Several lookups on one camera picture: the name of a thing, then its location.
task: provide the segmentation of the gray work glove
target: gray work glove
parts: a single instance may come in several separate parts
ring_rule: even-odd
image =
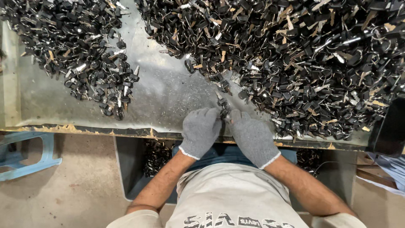
[[[274,145],[269,127],[262,121],[250,118],[247,112],[230,112],[230,131],[242,153],[259,169],[264,169],[280,156]]]
[[[220,134],[222,122],[216,108],[191,111],[183,121],[183,142],[179,149],[196,160],[211,148]]]

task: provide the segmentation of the blue plastic stool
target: blue plastic stool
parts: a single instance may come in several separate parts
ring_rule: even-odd
[[[26,166],[20,163],[24,160],[21,152],[9,152],[9,144],[40,137],[42,139],[42,157],[38,163]],[[25,176],[51,166],[60,165],[62,158],[52,159],[53,155],[53,133],[22,131],[5,135],[0,142],[0,167],[8,166],[14,168],[4,173],[0,173],[0,181],[11,180],[17,177]]]

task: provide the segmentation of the glove cuff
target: glove cuff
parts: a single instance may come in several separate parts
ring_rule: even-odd
[[[278,154],[276,156],[274,156],[274,158],[270,159],[270,161],[268,161],[266,164],[262,165],[261,167],[258,167],[260,170],[263,170],[266,166],[270,165],[274,160],[276,160],[278,157],[280,157],[281,152],[279,151]]]
[[[186,155],[189,156],[190,158],[194,158],[195,160],[200,160],[200,158],[192,155],[192,154],[197,154],[196,151],[194,150],[194,146],[191,142],[187,142],[186,140],[184,140],[180,146],[179,149],[181,150],[181,152]]]

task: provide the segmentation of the white t-shirt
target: white t-shirt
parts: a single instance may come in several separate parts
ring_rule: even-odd
[[[263,170],[218,163],[183,174],[178,200],[166,228],[308,228],[291,207],[288,189]],[[340,213],[316,217],[314,228],[365,228],[356,217]],[[140,210],[107,228],[162,228],[159,214]]]

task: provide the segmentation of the blue cloth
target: blue cloth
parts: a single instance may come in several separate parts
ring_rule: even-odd
[[[179,145],[181,142],[176,142],[176,146],[173,148],[172,156],[179,151]],[[281,149],[281,154],[290,162],[297,164],[296,151]],[[186,172],[199,170],[206,166],[217,163],[234,163],[247,166],[253,166],[257,168],[239,149],[237,145],[214,143],[210,150],[198,161],[196,161]]]
[[[405,192],[405,155],[398,158],[380,155],[375,159],[376,154],[371,152],[367,152],[367,154],[381,169],[394,178],[398,190]]]

